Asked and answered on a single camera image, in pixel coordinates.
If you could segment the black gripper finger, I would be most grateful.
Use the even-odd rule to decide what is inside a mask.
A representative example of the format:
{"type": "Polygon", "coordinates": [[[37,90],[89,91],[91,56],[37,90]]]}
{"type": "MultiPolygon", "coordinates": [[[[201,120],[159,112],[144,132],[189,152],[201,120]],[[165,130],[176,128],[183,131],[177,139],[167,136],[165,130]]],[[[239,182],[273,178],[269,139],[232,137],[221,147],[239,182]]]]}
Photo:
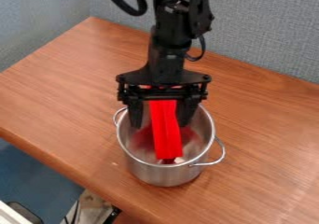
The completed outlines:
{"type": "Polygon", "coordinates": [[[141,126],[141,118],[143,118],[143,101],[136,100],[128,103],[128,116],[131,126],[139,129],[141,126]]]}
{"type": "Polygon", "coordinates": [[[195,115],[195,112],[197,110],[197,104],[199,99],[187,98],[181,101],[177,101],[177,120],[179,120],[179,126],[184,127],[195,115]]]}

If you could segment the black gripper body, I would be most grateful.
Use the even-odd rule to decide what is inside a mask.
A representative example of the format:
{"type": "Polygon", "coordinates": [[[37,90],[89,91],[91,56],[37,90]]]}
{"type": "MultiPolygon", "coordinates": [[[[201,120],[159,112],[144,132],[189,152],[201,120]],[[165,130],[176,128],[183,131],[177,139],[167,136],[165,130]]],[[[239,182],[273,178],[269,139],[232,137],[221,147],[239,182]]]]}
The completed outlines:
{"type": "Polygon", "coordinates": [[[183,35],[183,43],[173,44],[175,37],[164,31],[164,37],[156,26],[152,27],[145,65],[116,76],[119,83],[117,99],[133,107],[143,101],[175,100],[181,108],[196,108],[207,99],[209,75],[189,71],[184,62],[196,62],[205,52],[205,40],[199,36],[200,54],[188,54],[192,38],[183,35]]]}

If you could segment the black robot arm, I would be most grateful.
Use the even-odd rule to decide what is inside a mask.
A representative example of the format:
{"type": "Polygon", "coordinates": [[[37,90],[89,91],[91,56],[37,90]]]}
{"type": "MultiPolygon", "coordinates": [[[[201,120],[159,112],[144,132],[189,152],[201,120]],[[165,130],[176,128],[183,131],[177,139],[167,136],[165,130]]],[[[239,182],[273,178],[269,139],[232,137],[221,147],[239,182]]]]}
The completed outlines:
{"type": "Polygon", "coordinates": [[[204,43],[215,16],[208,0],[153,0],[156,24],[151,30],[145,65],[116,76],[117,99],[128,107],[131,126],[139,128],[147,101],[177,102],[176,117],[185,126],[196,113],[199,103],[207,99],[207,85],[212,78],[184,68],[195,62],[188,50],[196,39],[204,43]]]}

